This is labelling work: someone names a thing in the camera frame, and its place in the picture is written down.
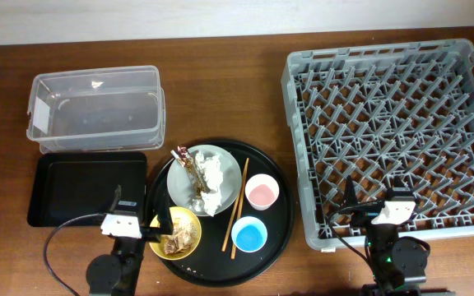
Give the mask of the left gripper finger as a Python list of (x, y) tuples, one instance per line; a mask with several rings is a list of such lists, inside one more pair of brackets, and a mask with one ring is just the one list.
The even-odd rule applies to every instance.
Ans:
[(172, 233), (174, 224), (170, 214), (170, 197), (166, 190), (156, 198), (156, 217), (162, 233)]
[(115, 208), (116, 208), (119, 200), (121, 199), (121, 195), (122, 195), (122, 188), (121, 188), (120, 185), (118, 185), (115, 188), (115, 191), (114, 191), (114, 199), (113, 199), (113, 202), (111, 204), (111, 207), (109, 208), (109, 213), (113, 213), (115, 211)]

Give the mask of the blue cup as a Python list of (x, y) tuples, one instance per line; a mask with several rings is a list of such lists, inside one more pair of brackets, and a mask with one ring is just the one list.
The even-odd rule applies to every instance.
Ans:
[(257, 252), (267, 242), (267, 227), (258, 218), (245, 216), (231, 230), (232, 242), (242, 252)]

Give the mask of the peanut shells and rice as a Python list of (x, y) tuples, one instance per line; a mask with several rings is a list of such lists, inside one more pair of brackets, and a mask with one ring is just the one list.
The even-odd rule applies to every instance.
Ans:
[(174, 223), (173, 233), (163, 237), (163, 250), (166, 255), (186, 252), (195, 240), (195, 228), (191, 223)]

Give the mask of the wooden chopstick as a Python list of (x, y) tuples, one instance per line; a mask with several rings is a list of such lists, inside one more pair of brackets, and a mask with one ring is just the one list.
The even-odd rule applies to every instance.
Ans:
[(231, 230), (232, 230), (233, 224), (235, 222), (235, 218), (237, 216), (239, 195), (237, 196), (237, 198), (235, 200), (234, 207), (233, 207), (233, 210), (232, 210), (232, 214), (230, 216), (230, 221), (229, 221), (226, 233), (225, 233), (225, 240), (224, 240), (224, 243), (223, 243), (223, 246), (222, 246), (222, 249), (221, 249), (223, 252), (226, 250), (226, 248), (228, 246), (228, 243), (230, 242), (230, 239), (231, 239)]
[[(245, 192), (245, 185), (246, 185), (246, 178), (248, 175), (248, 170), (249, 170), (249, 158), (246, 159), (245, 164), (244, 164), (244, 171), (243, 171), (243, 180), (242, 180), (242, 187), (240, 190), (240, 195), (239, 195), (239, 200), (238, 200), (238, 210), (237, 210), (237, 216), (235, 218), (235, 223), (234, 226), (236, 225), (237, 220), (239, 220), (242, 216), (242, 210), (244, 206), (244, 192)], [(236, 244), (233, 243), (232, 249), (231, 249), (231, 254), (230, 254), (230, 259), (234, 260), (235, 259), (235, 254), (236, 254)]]

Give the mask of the grey round plate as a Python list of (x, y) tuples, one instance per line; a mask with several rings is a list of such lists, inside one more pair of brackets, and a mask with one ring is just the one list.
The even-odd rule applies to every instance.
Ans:
[(196, 190), (178, 160), (173, 160), (167, 175), (168, 192), (172, 201), (177, 206), (189, 208), (197, 216), (214, 216), (230, 207), (235, 201), (241, 188), (241, 168), (235, 157), (219, 146), (200, 145), (188, 148), (192, 156), (202, 153), (204, 159), (219, 157), (221, 162), (220, 171), (222, 180), (218, 192), (221, 194), (220, 201), (200, 201), (196, 197)]

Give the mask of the brown snack wrapper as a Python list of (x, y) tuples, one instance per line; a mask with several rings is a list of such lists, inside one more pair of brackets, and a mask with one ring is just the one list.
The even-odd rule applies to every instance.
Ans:
[(207, 185), (202, 178), (194, 158), (185, 146), (177, 146), (175, 150), (171, 151), (171, 154), (185, 169), (196, 196), (200, 198), (203, 192), (207, 192)]

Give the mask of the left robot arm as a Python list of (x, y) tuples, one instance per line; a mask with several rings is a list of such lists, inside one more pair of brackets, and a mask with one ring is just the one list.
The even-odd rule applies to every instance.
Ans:
[(134, 295), (148, 243), (158, 243), (174, 230), (170, 198), (125, 199), (117, 186), (105, 212), (101, 233), (114, 240), (109, 254), (96, 257), (86, 270), (90, 295)]

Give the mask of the white tissue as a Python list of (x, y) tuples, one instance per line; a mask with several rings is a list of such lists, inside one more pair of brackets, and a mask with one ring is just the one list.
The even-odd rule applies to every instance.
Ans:
[(221, 184), (224, 180), (219, 155), (205, 156), (201, 151), (194, 155), (197, 171), (205, 184), (192, 201), (195, 211), (203, 210), (207, 215), (214, 216), (221, 205)]

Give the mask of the pink cup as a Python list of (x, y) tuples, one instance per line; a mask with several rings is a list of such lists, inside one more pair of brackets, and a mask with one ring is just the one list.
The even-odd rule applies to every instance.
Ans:
[(255, 174), (245, 184), (244, 194), (255, 210), (268, 209), (279, 197), (278, 181), (265, 173)]

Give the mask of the yellow bowl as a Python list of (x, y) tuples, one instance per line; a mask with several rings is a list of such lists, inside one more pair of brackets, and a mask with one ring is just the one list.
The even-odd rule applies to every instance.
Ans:
[(179, 207), (179, 206), (172, 206), (170, 207), (170, 214), (173, 220), (173, 224), (176, 222), (193, 224), (193, 227), (195, 228), (195, 240), (194, 240), (193, 245), (186, 252), (181, 252), (174, 255), (166, 255), (163, 250), (163, 237), (165, 235), (170, 235), (170, 234), (162, 234), (160, 236), (159, 243), (149, 243), (149, 246), (151, 250), (161, 259), (176, 261), (176, 260), (181, 260), (181, 259), (184, 259), (185, 257), (188, 257), (195, 251), (195, 249), (197, 248), (197, 246), (199, 245), (201, 241), (202, 227), (201, 227), (198, 217), (192, 211), (186, 208)]

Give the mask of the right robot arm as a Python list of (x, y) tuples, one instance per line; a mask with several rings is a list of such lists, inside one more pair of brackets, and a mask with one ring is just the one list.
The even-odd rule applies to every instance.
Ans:
[(359, 202), (351, 177), (346, 179), (346, 204), (340, 209), (351, 217), (350, 226), (365, 230), (365, 260), (374, 283), (361, 288), (363, 295), (420, 295), (426, 282), (425, 268), (430, 245), (418, 238), (398, 234), (416, 208), (412, 190), (393, 179), (382, 200)]

